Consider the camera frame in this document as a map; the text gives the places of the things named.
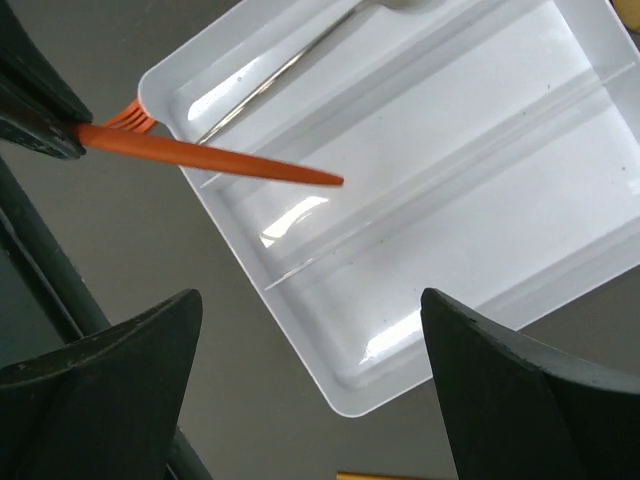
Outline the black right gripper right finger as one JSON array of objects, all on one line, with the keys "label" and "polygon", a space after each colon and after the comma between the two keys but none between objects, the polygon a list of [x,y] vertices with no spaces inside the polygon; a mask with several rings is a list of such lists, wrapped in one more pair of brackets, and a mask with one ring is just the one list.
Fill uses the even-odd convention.
[{"label": "black right gripper right finger", "polygon": [[639,380],[421,296],[438,402],[461,479],[636,479]]}]

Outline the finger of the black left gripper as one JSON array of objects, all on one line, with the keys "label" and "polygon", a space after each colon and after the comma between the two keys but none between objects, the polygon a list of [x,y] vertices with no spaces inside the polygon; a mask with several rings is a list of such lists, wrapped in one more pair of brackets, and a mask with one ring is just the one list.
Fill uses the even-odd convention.
[{"label": "finger of the black left gripper", "polygon": [[1,85],[1,139],[59,159],[86,154],[61,121],[12,82]]},{"label": "finger of the black left gripper", "polygon": [[91,123],[93,115],[40,52],[7,1],[1,2],[1,72],[63,123]]}]

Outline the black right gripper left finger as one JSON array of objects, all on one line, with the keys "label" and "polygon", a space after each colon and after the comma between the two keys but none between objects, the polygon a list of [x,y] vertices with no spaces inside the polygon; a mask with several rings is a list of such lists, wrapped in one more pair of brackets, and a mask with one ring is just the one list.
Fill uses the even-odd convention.
[{"label": "black right gripper left finger", "polygon": [[202,297],[1,370],[4,479],[161,479],[195,357]]}]

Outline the orange plastic knife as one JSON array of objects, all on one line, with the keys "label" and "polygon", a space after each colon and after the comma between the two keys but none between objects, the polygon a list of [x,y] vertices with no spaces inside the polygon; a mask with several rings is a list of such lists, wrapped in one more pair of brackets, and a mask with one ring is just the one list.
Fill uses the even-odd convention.
[{"label": "orange plastic knife", "polygon": [[344,183],[341,176],[325,171],[171,138],[86,123],[74,126],[73,130],[85,146],[145,160],[307,185],[340,187]]}]

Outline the white divided utensil tray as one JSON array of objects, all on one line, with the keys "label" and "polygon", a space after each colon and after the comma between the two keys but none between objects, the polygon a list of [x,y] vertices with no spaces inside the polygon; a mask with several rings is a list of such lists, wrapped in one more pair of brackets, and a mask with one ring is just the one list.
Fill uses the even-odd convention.
[{"label": "white divided utensil tray", "polygon": [[372,5],[215,124],[350,1],[243,1],[148,70],[180,140],[337,189],[185,177],[339,415],[431,377],[436,288],[520,329],[639,263],[639,52],[608,1]]}]

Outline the orange plastic fork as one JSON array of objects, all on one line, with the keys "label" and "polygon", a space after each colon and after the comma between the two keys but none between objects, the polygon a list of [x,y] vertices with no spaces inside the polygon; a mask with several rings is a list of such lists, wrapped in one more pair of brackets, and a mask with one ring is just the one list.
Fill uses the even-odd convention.
[{"label": "orange plastic fork", "polygon": [[156,123],[157,121],[144,110],[139,99],[135,98],[121,112],[107,120],[103,126],[144,134],[151,130]]}]

